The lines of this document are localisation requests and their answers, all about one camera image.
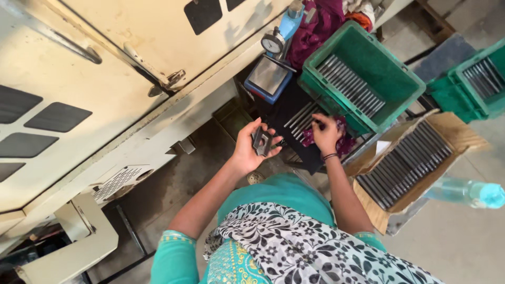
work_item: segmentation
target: black bracelet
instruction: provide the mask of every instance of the black bracelet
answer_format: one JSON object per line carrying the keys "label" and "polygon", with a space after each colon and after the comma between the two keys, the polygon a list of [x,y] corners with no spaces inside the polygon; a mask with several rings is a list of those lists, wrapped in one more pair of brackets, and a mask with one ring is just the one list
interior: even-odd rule
{"label": "black bracelet", "polygon": [[333,153],[333,154],[326,155],[326,156],[323,157],[323,161],[326,161],[326,159],[331,158],[331,157],[335,157],[335,156],[338,157],[338,154],[337,153]]}

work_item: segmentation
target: floor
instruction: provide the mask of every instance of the floor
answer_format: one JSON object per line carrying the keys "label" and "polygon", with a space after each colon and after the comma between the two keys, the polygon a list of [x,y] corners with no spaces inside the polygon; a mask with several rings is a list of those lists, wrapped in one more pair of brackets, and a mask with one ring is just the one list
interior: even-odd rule
{"label": "floor", "polygon": [[[505,37],[505,2],[499,0],[447,1],[429,3],[444,14],[460,3],[447,20],[476,49],[485,48]],[[401,61],[424,51],[434,42],[411,20],[408,12],[383,25],[383,43]],[[505,116],[472,122],[472,128],[493,146],[487,152],[470,153],[458,160],[448,174],[486,182],[505,184]],[[130,192],[123,209],[130,217],[148,252],[156,249],[161,232],[177,211],[224,164],[233,152],[233,141],[220,132],[214,120],[192,134],[197,150],[180,155]],[[259,171],[290,171],[279,158],[261,165]],[[325,175],[309,177],[315,188],[327,190]],[[115,211],[107,212],[120,239],[118,249],[88,272],[93,283],[108,277],[141,257]],[[430,201],[395,236],[382,237],[389,252],[408,259],[446,283],[502,283],[502,256],[505,246],[505,208],[478,210],[450,203]],[[209,231],[215,225],[211,223]],[[202,242],[197,250],[201,251]],[[200,273],[205,269],[197,254]],[[113,283],[148,283],[152,258],[113,281]]]}

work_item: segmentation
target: plastic bottle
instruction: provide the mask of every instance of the plastic bottle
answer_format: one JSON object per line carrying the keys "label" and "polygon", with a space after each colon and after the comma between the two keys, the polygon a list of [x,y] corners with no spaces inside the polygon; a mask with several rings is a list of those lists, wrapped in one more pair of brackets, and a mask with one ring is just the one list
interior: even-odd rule
{"label": "plastic bottle", "polygon": [[441,177],[424,197],[473,208],[498,209],[505,204],[505,192],[501,185],[449,176]]}

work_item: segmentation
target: orange cloth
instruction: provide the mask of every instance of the orange cloth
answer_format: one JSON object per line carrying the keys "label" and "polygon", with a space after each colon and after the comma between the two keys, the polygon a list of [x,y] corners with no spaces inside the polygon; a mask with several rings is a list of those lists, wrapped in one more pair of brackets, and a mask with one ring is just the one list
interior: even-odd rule
{"label": "orange cloth", "polygon": [[358,12],[358,13],[347,13],[345,16],[346,19],[348,20],[353,20],[360,24],[362,28],[367,30],[367,32],[371,32],[373,27],[372,27],[372,21],[363,13]]}

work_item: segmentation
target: woman's hand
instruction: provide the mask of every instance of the woman's hand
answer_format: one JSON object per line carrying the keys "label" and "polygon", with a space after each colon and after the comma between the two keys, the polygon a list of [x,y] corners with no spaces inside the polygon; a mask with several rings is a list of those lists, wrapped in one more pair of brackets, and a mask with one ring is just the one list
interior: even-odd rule
{"label": "woman's hand", "polygon": [[[253,139],[251,138],[251,134],[256,132],[258,127],[262,127],[264,131],[267,131],[268,128],[265,123],[261,123],[261,117],[242,128],[242,130],[238,133],[235,151],[229,160],[229,162],[233,164],[233,168],[238,170],[238,173],[242,176],[256,170],[261,162],[277,155],[282,149],[280,146],[275,149],[271,149],[266,157],[256,155],[253,148]],[[268,129],[268,133],[274,135],[275,130],[270,128]],[[281,140],[281,136],[274,137],[272,139],[272,145],[281,142]]]}
{"label": "woman's hand", "polygon": [[312,131],[314,132],[314,141],[317,147],[321,150],[323,156],[336,153],[335,145],[342,138],[343,131],[337,128],[337,123],[332,117],[327,117],[323,114],[313,114],[312,117],[321,121],[325,128],[321,130],[317,122],[312,122]]}

